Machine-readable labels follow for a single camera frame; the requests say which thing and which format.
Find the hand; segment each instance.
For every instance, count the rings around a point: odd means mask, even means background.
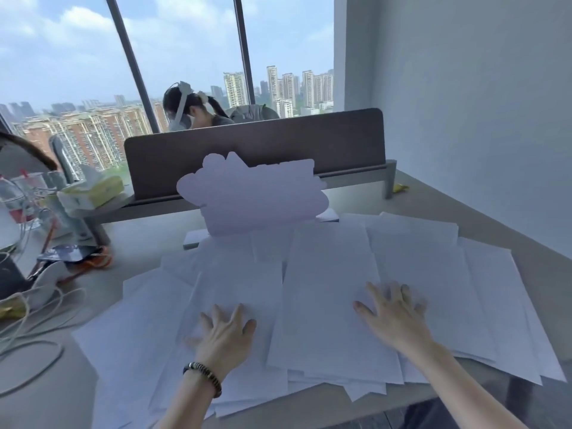
[[[410,359],[433,344],[431,332],[423,321],[427,305],[412,306],[409,286],[394,282],[391,285],[391,301],[387,301],[381,290],[370,282],[367,289],[374,300],[377,314],[359,301],[354,301],[354,310],[382,342]]]
[[[223,382],[232,369],[247,359],[256,321],[250,319],[243,328],[242,304],[236,306],[229,321],[216,304],[212,316],[200,315],[205,337],[197,345],[195,360],[207,366]]]

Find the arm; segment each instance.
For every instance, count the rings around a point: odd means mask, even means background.
[[[213,307],[212,318],[201,313],[200,319],[205,337],[198,342],[195,361],[208,367],[222,383],[232,369],[247,359],[256,321],[250,319],[243,328],[241,304],[228,321],[218,305]],[[158,422],[157,428],[200,428],[215,393],[214,385],[203,374],[187,370],[173,402]]]
[[[358,301],[354,302],[355,311],[379,339],[403,353],[421,370],[461,429],[526,429],[445,347],[433,341],[423,322],[425,305],[412,306],[406,285],[392,286],[391,301],[371,283],[367,287],[377,314]]]

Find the stack of paper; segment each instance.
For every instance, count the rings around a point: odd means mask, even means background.
[[[565,380],[510,251],[458,238],[454,223],[343,214],[339,223],[210,237],[125,281],[124,299],[74,333],[100,379],[93,428],[161,418],[193,361],[199,313],[215,303],[227,313],[243,303],[257,331],[207,417],[321,383],[356,400],[385,394],[387,383],[426,382],[352,309],[354,300],[373,308],[366,281],[391,280],[428,302],[433,337],[457,356],[538,384]]]

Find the left hand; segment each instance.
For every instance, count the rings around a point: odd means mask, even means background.
[[[203,363],[223,382],[250,354],[256,321],[250,319],[243,328],[242,304],[236,306],[228,321],[216,304],[212,318],[204,313],[200,318],[205,337],[197,345],[195,361]]]

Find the bracelet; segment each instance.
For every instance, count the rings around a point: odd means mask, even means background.
[[[220,397],[220,395],[223,393],[223,388],[220,385],[220,381],[218,380],[218,378],[216,377],[216,375],[214,373],[212,373],[212,371],[205,366],[202,363],[197,363],[192,362],[190,364],[187,364],[183,370],[182,373],[183,375],[187,372],[187,370],[196,370],[197,372],[201,372],[203,375],[206,376],[206,378],[212,382],[214,389],[216,390],[216,393],[214,394],[214,398],[216,399],[217,397]]]

